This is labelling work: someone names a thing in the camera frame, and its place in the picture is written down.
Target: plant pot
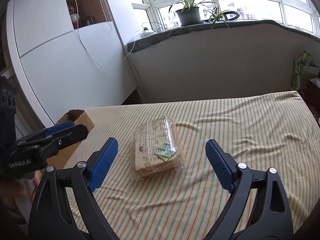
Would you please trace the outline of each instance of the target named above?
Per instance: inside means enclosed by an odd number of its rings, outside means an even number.
[[[191,7],[190,10],[185,9],[183,12],[181,9],[176,11],[176,13],[178,14],[182,26],[201,23],[199,7]]]

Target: cardboard box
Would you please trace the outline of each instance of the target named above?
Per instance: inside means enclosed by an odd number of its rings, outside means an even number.
[[[308,80],[304,94],[305,102],[313,106],[320,113],[320,79],[316,77]]]
[[[70,110],[63,117],[61,117],[56,124],[61,124],[67,121],[72,121],[75,123],[75,125],[83,124],[87,127],[88,132],[90,132],[94,127],[93,122],[84,110]],[[57,155],[47,159],[48,165],[55,166],[57,170],[63,169],[64,165],[66,165],[67,161],[80,145],[80,143],[81,142],[77,142],[60,150]]]

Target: shelf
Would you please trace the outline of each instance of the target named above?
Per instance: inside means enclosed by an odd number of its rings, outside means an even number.
[[[71,4],[76,11],[76,3],[74,0],[66,0],[67,4]],[[100,0],[76,0],[78,5],[78,13],[80,16],[79,28],[86,26],[83,22],[86,22],[88,17],[92,17],[94,23],[107,22],[109,15],[104,14]]]

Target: metal screw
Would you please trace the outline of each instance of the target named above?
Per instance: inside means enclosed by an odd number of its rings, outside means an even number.
[[[47,172],[53,171],[53,166],[48,166],[47,169],[46,169],[46,171],[47,171]]]
[[[79,162],[78,164],[77,164],[77,167],[78,168],[84,168],[86,166],[86,163],[85,162]]]
[[[269,171],[273,174],[276,174],[277,173],[277,170],[275,168],[270,168]]]
[[[238,163],[238,167],[244,170],[245,168],[247,168],[247,164],[245,164],[245,163]]]

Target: spider plant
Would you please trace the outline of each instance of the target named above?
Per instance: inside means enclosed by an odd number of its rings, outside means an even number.
[[[211,13],[210,17],[209,17],[209,23],[212,23],[212,27],[216,24],[217,21],[220,20],[224,20],[224,22],[227,24],[227,19],[226,19],[226,13],[234,13],[236,14],[236,12],[232,11],[232,10],[224,10],[224,11],[220,11],[219,7],[214,7],[213,9],[209,9],[207,10],[207,12]]]
[[[183,9],[181,12],[184,12],[186,9],[190,10],[190,8],[192,7],[197,7],[197,5],[204,3],[205,1],[201,1],[200,3],[195,3],[195,0],[183,0],[183,2],[179,2],[182,3],[184,5]]]

